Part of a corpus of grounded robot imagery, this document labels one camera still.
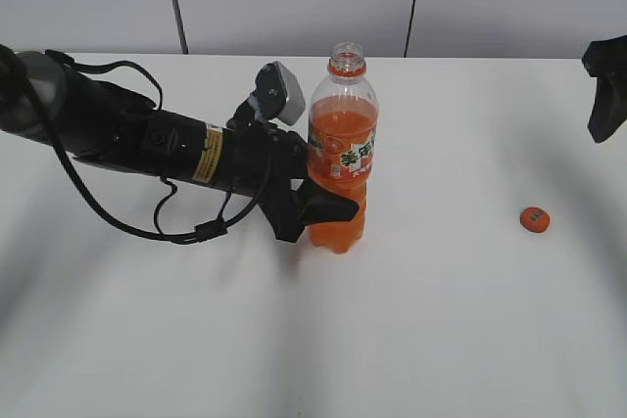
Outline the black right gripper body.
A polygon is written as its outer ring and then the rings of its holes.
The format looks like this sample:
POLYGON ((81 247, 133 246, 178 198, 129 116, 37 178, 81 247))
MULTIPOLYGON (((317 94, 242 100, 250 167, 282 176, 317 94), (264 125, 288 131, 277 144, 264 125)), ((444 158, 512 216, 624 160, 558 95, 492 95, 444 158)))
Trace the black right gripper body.
POLYGON ((581 61, 593 78, 626 76, 627 36, 592 41, 581 61))

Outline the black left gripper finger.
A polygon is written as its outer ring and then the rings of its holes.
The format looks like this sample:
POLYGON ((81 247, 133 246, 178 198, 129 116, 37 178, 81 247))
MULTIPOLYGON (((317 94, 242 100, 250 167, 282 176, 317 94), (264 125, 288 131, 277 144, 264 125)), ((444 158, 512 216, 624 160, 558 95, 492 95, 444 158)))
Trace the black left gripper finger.
POLYGON ((360 209, 355 200, 329 191, 309 177, 291 193, 296 221, 303 227, 349 222, 360 209))

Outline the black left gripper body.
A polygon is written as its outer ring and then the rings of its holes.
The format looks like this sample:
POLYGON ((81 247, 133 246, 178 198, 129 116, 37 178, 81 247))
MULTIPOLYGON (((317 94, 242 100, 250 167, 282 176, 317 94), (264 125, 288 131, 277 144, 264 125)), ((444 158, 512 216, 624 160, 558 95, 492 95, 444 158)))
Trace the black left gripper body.
POLYGON ((249 203, 225 220, 230 228, 260 208, 274 236, 296 242, 305 225, 299 220, 291 181, 305 177, 305 142, 294 131, 270 122, 231 118, 223 130, 215 187, 249 203))

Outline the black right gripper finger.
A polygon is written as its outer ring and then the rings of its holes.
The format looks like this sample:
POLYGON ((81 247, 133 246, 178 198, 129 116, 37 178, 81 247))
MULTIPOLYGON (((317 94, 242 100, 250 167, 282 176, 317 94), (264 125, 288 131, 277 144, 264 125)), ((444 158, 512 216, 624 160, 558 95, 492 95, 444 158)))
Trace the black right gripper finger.
POLYGON ((595 143, 609 139, 626 121, 626 73, 613 72, 597 78, 589 133, 595 143))

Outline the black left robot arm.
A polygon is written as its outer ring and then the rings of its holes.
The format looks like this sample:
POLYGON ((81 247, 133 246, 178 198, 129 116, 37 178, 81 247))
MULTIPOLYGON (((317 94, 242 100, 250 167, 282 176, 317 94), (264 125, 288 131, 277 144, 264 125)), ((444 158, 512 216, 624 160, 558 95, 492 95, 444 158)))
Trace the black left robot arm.
POLYGON ((95 199, 75 164, 153 176, 248 198, 276 239, 296 242, 305 228, 353 219, 358 204, 310 179, 305 140, 293 130, 305 109, 295 75, 278 62, 262 67, 255 87, 226 126, 166 111, 104 79, 113 64, 87 65, 62 52, 1 51, 1 128, 50 146, 84 201, 132 236, 180 246, 212 240, 237 223, 218 215, 186 233, 146 231, 121 222, 95 199))

